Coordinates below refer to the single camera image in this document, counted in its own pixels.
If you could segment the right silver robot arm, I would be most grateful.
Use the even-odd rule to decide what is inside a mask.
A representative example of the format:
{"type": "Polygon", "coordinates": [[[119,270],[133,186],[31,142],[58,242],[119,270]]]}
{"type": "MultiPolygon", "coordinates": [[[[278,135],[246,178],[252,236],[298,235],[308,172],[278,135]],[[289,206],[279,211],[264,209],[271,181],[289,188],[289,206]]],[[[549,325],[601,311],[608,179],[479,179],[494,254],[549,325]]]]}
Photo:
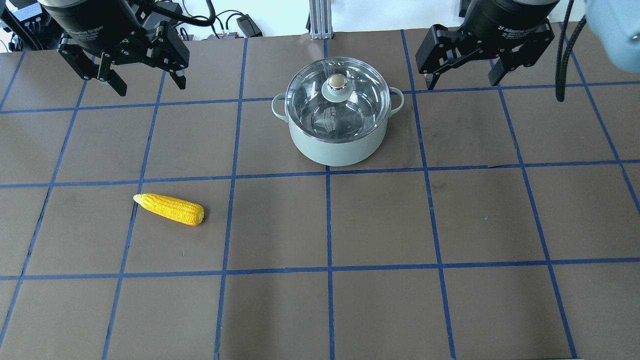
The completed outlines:
{"type": "MultiPolygon", "coordinates": [[[[469,62],[495,60],[487,75],[492,86],[500,84],[509,72],[534,66],[555,37],[548,17],[557,6],[557,0],[470,0],[462,25],[455,30],[439,23],[432,25],[414,56],[427,89],[434,89],[445,72],[469,62]]],[[[618,69],[639,72],[639,2],[587,0],[569,43],[558,41],[558,101],[565,98],[570,54],[585,26],[599,38],[618,69]]]]}

